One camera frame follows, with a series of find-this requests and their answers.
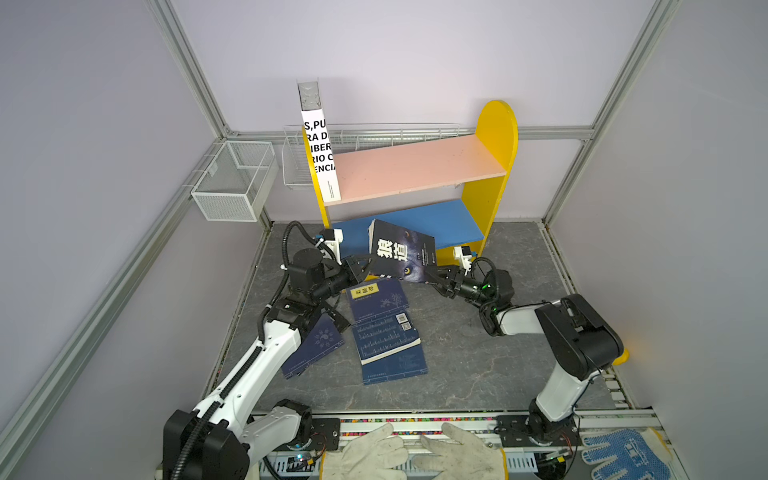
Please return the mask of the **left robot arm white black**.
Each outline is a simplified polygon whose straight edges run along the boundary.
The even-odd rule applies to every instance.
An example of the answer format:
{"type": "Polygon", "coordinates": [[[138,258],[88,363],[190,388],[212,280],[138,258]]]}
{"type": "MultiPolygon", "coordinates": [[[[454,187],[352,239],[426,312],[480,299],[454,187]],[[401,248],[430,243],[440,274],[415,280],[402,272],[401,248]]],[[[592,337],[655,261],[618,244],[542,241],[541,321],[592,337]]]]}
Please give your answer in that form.
{"type": "Polygon", "coordinates": [[[190,411],[175,411],[162,442],[165,479],[244,479],[282,445],[310,440],[311,410],[290,400],[253,420],[252,412],[283,364],[307,343],[323,316],[338,332],[349,321],[329,302],[361,284],[367,254],[342,256],[341,230],[307,235],[309,247],[289,254],[281,245],[283,276],[257,321],[258,334],[224,380],[190,411]]]}

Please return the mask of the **blue book with barcode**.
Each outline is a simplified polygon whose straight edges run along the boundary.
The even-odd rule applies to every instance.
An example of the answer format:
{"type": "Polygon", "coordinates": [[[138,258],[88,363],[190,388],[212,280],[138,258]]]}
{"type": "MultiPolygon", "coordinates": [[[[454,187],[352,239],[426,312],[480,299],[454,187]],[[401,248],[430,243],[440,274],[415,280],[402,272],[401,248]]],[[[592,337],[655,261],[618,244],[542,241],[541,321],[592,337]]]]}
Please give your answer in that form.
{"type": "Polygon", "coordinates": [[[358,322],[353,325],[353,336],[362,365],[421,344],[420,334],[406,311],[358,322]]]}

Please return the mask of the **black wolf cover book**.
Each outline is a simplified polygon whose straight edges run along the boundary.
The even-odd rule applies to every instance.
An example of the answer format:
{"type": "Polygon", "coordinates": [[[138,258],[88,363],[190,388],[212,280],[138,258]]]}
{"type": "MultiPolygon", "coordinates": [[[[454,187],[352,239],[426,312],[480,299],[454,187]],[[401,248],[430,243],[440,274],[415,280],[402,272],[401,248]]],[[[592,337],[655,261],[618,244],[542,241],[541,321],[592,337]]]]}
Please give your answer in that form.
{"type": "Polygon", "coordinates": [[[427,234],[375,219],[368,228],[370,275],[420,283],[421,269],[437,265],[435,239],[427,234]]]}

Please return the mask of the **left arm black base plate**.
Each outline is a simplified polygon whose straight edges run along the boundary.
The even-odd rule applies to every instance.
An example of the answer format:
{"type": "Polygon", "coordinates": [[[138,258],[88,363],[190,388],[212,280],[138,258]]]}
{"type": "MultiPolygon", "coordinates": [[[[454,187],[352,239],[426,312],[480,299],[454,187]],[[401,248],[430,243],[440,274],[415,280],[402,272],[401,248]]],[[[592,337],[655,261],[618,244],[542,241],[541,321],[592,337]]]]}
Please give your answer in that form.
{"type": "Polygon", "coordinates": [[[296,436],[275,451],[335,451],[341,439],[341,421],[337,417],[302,420],[296,436]]]}

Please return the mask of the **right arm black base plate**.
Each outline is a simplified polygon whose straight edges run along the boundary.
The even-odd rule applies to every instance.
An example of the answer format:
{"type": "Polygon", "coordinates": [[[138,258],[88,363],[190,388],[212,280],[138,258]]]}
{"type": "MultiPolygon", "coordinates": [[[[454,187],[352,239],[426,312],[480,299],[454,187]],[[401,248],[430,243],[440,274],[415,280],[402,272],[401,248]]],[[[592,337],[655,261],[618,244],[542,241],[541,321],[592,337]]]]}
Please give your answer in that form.
{"type": "Polygon", "coordinates": [[[574,416],[552,422],[543,414],[500,415],[493,432],[507,447],[575,447],[580,444],[574,416]]]}

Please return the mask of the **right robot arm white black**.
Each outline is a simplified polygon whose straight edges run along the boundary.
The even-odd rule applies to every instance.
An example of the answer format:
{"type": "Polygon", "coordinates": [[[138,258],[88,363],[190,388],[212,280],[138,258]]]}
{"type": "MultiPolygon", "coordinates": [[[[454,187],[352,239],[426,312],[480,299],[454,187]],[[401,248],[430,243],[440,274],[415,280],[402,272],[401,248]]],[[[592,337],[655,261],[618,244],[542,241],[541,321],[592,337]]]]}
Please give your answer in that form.
{"type": "Polygon", "coordinates": [[[596,377],[629,358],[620,336],[578,293],[556,301],[515,305],[508,271],[486,257],[474,257],[467,246],[456,247],[454,259],[456,265],[433,268],[424,282],[445,298],[460,297],[476,307],[491,336],[543,335],[555,358],[544,388],[529,405],[527,418],[500,420],[497,434],[504,441],[513,434],[524,435],[539,446],[559,440],[576,444],[578,402],[596,377]]]}

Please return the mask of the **white book black lettering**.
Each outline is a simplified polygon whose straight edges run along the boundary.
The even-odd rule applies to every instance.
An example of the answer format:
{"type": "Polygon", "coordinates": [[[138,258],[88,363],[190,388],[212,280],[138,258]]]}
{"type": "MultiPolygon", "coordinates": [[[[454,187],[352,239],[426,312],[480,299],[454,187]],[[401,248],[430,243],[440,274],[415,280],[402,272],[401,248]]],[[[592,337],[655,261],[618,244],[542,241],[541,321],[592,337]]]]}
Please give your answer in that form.
{"type": "Polygon", "coordinates": [[[326,121],[322,109],[319,83],[298,82],[303,131],[309,147],[310,170],[315,175],[321,197],[325,203],[342,199],[336,164],[326,121]]]}

